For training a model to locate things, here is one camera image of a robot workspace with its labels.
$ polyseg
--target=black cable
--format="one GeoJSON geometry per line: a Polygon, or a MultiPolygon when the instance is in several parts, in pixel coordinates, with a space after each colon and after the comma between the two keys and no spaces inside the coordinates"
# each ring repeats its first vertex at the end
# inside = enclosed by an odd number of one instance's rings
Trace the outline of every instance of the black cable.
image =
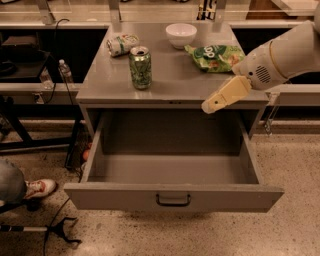
{"type": "Polygon", "coordinates": [[[63,207],[68,203],[68,201],[70,200],[70,197],[60,206],[59,210],[56,212],[55,216],[53,217],[50,225],[48,226],[48,230],[46,231],[46,233],[44,234],[44,240],[43,240],[43,248],[42,248],[42,254],[43,256],[46,255],[46,244],[47,244],[47,241],[49,239],[49,230],[50,228],[52,227],[52,224],[53,222],[56,220],[58,214],[61,212],[61,210],[63,209],[63,207]]]}
{"type": "MultiPolygon", "coordinates": [[[[62,22],[62,21],[70,21],[70,20],[69,20],[69,19],[61,19],[61,20],[59,20],[59,21],[57,22],[57,24],[56,24],[55,31],[54,31],[54,44],[55,44],[55,53],[56,53],[56,54],[58,54],[58,53],[57,53],[57,49],[58,49],[58,47],[57,47],[57,30],[58,30],[58,26],[59,26],[60,22],[62,22]]],[[[60,67],[59,67],[59,63],[58,63],[57,60],[53,57],[52,54],[50,54],[49,56],[51,56],[51,58],[53,59],[53,61],[57,64],[58,69],[59,69],[59,73],[61,74],[61,70],[60,70],[60,67]]],[[[63,79],[63,80],[64,80],[64,83],[65,83],[65,85],[66,85],[66,87],[67,87],[67,90],[68,90],[68,95],[69,95],[69,98],[70,98],[70,102],[71,102],[72,105],[74,105],[73,100],[72,100],[72,97],[71,97],[71,93],[70,93],[70,90],[69,90],[69,87],[68,87],[68,83],[65,81],[65,79],[63,79]]],[[[52,100],[53,95],[54,95],[54,92],[55,92],[55,89],[56,89],[56,83],[54,84],[54,87],[53,87],[53,90],[52,90],[52,94],[51,94],[51,96],[50,96],[50,99],[49,99],[48,101],[46,101],[45,103],[49,103],[49,102],[52,100]]],[[[82,174],[83,174],[82,168],[80,168],[80,171],[79,171],[79,172],[76,172],[76,174],[77,174],[77,176],[79,177],[79,181],[78,181],[78,182],[80,183],[80,181],[81,181],[81,179],[82,179],[82,174]]],[[[49,239],[49,234],[50,234],[50,233],[49,233],[49,230],[50,230],[50,228],[52,227],[52,224],[53,224],[54,221],[56,220],[57,216],[59,215],[59,213],[61,212],[61,210],[63,209],[63,207],[65,207],[65,205],[69,202],[69,200],[70,200],[70,197],[60,206],[59,210],[56,212],[56,214],[55,214],[55,216],[53,217],[50,225],[48,226],[48,230],[47,230],[47,232],[45,233],[44,240],[43,240],[43,250],[42,250],[43,256],[46,255],[46,244],[47,244],[47,241],[48,241],[48,239],[49,239]]]]}
{"type": "MultiPolygon", "coordinates": [[[[76,174],[79,178],[78,183],[81,182],[82,180],[82,176],[83,176],[83,166],[80,167],[79,171],[76,171],[76,174]]],[[[44,234],[44,240],[43,240],[43,247],[42,247],[42,255],[46,256],[46,245],[47,245],[47,241],[49,239],[49,230],[52,227],[52,224],[54,223],[54,221],[56,220],[56,218],[58,217],[59,213],[62,211],[63,207],[65,207],[65,205],[69,202],[70,197],[68,197],[68,199],[60,206],[59,210],[56,212],[56,214],[54,215],[53,219],[50,222],[50,225],[48,226],[48,230],[46,231],[46,233],[44,234]]]]}
{"type": "Polygon", "coordinates": [[[57,22],[55,30],[54,30],[54,34],[53,34],[53,40],[54,40],[54,45],[55,45],[55,54],[56,56],[58,56],[58,44],[57,44],[57,30],[58,30],[58,26],[60,24],[60,22],[62,21],[70,21],[69,19],[61,19],[57,22]]]}

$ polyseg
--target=can lid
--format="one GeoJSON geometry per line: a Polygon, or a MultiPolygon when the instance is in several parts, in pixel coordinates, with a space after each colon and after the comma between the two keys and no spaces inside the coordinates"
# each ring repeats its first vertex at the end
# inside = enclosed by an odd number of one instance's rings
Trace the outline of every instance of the can lid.
{"type": "Polygon", "coordinates": [[[145,46],[136,46],[130,50],[130,53],[134,56],[144,56],[149,53],[149,49],[145,46]]]}

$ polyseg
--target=terrazzo floor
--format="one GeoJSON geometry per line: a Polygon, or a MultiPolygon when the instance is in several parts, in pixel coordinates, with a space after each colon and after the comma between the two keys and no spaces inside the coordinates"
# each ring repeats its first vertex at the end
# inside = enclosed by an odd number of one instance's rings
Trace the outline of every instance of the terrazzo floor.
{"type": "MultiPolygon", "coordinates": [[[[32,136],[68,134],[68,125],[34,129],[32,136]]],[[[13,133],[6,138],[12,140],[13,133]]],[[[320,126],[275,125],[273,135],[263,130],[251,140],[267,185],[285,194],[267,213],[143,213],[77,210],[67,201],[53,225],[63,217],[65,233],[82,243],[68,244],[50,234],[43,254],[44,232],[0,232],[0,255],[320,255],[320,126]]],[[[0,215],[0,224],[49,225],[68,199],[65,182],[77,182],[64,166],[66,148],[1,154],[16,164],[26,179],[55,179],[59,187],[40,209],[25,206],[0,215]]]]}

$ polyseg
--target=cable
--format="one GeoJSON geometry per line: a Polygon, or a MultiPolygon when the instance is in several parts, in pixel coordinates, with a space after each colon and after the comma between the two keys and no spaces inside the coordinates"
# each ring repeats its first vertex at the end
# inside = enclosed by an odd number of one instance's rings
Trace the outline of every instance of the cable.
{"type": "MultiPolygon", "coordinates": [[[[78,176],[78,178],[79,178],[78,183],[80,183],[81,180],[82,180],[84,166],[85,166],[85,165],[82,165],[82,166],[80,167],[80,170],[79,170],[79,171],[76,170],[76,174],[77,174],[77,176],[78,176]]],[[[60,206],[60,208],[58,209],[58,211],[56,212],[56,214],[55,214],[54,217],[52,218],[52,220],[51,220],[51,222],[50,222],[50,225],[48,226],[48,230],[47,230],[46,233],[44,234],[43,247],[42,247],[42,255],[43,255],[43,256],[46,256],[46,244],[47,244],[47,241],[48,241],[48,239],[49,239],[49,234],[50,234],[50,233],[49,233],[49,232],[50,232],[49,230],[50,230],[50,228],[52,227],[52,224],[54,223],[54,221],[56,220],[56,218],[58,217],[59,213],[62,211],[62,209],[65,207],[65,205],[69,202],[69,200],[70,200],[70,197],[68,197],[68,199],[60,206]]]]}
{"type": "Polygon", "coordinates": [[[63,209],[63,207],[69,202],[70,200],[70,197],[60,206],[59,210],[57,211],[57,213],[55,214],[55,216],[53,217],[50,225],[48,226],[48,230],[46,231],[46,233],[44,234],[44,240],[43,240],[43,248],[42,248],[42,254],[43,256],[46,255],[46,244],[47,244],[47,241],[49,239],[49,230],[50,228],[52,227],[52,224],[53,222],[56,220],[58,214],[61,212],[61,210],[63,209]]]}
{"type": "Polygon", "coordinates": [[[55,45],[55,54],[56,56],[58,56],[58,44],[57,44],[57,30],[59,27],[60,22],[62,21],[70,21],[69,19],[61,19],[57,22],[55,30],[54,30],[54,34],[53,34],[53,40],[54,40],[54,45],[55,45]]]}
{"type": "Polygon", "coordinates": [[[52,89],[52,92],[51,92],[51,95],[50,95],[50,98],[49,98],[48,100],[46,100],[46,101],[44,102],[44,104],[48,104],[48,103],[50,103],[50,101],[52,100],[53,95],[54,95],[55,90],[56,90],[56,85],[57,85],[57,83],[54,83],[53,89],[52,89]]]}

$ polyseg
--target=white bowl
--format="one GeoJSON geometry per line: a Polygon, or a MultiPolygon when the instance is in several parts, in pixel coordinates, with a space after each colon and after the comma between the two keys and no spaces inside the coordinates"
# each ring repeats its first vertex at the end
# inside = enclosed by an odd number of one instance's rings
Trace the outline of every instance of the white bowl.
{"type": "Polygon", "coordinates": [[[183,49],[196,37],[197,28],[186,23],[175,23],[166,27],[167,38],[173,47],[183,49]]]}

